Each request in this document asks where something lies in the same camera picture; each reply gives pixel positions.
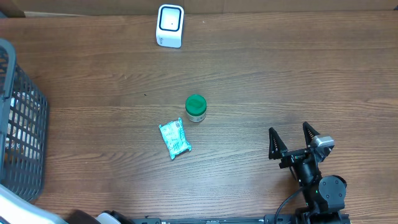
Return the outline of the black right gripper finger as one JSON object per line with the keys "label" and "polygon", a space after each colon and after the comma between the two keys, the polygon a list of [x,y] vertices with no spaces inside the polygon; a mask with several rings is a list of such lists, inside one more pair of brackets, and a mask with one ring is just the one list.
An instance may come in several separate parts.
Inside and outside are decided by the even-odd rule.
{"label": "black right gripper finger", "polygon": [[274,128],[269,128],[269,141],[269,159],[283,158],[288,149]]}
{"label": "black right gripper finger", "polygon": [[317,132],[308,122],[303,123],[303,131],[305,136],[306,145],[309,146],[315,136],[318,136],[320,133]]}

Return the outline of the green lid jar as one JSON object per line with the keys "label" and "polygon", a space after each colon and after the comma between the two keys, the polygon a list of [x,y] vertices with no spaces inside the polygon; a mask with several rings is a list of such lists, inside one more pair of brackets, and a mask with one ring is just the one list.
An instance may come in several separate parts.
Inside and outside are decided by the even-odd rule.
{"label": "green lid jar", "polygon": [[201,122],[206,116],[207,103],[201,95],[191,95],[186,99],[185,110],[190,121]]}

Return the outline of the teal snack packet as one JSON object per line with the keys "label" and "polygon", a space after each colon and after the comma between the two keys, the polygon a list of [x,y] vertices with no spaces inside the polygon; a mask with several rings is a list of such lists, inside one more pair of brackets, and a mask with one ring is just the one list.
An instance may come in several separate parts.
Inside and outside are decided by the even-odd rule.
{"label": "teal snack packet", "polygon": [[185,137],[183,121],[178,118],[165,125],[159,125],[160,133],[167,149],[169,150],[171,160],[185,151],[191,151],[192,146]]}

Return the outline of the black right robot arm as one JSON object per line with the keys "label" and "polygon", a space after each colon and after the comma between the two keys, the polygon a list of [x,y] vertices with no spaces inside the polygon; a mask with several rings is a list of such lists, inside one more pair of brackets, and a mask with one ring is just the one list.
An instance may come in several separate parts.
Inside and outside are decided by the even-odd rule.
{"label": "black right robot arm", "polygon": [[[347,183],[338,175],[322,176],[319,163],[323,162],[335,146],[331,136],[322,135],[308,122],[303,123],[306,147],[288,150],[274,128],[269,128],[269,159],[279,160],[281,169],[288,168],[299,184],[299,189],[287,197],[273,215],[265,215],[265,223],[297,224],[344,224],[350,223],[349,215],[342,214],[345,208]],[[305,207],[295,213],[281,215],[283,207],[302,194]]]}

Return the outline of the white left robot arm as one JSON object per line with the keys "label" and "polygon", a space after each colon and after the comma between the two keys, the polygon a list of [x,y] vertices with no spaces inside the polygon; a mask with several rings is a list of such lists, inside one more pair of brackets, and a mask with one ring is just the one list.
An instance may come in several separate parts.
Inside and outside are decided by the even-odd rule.
{"label": "white left robot arm", "polygon": [[23,224],[122,224],[132,221],[120,215],[103,212],[97,217],[81,210],[73,210],[66,217],[43,210],[21,199],[5,186],[1,185],[1,223]]}

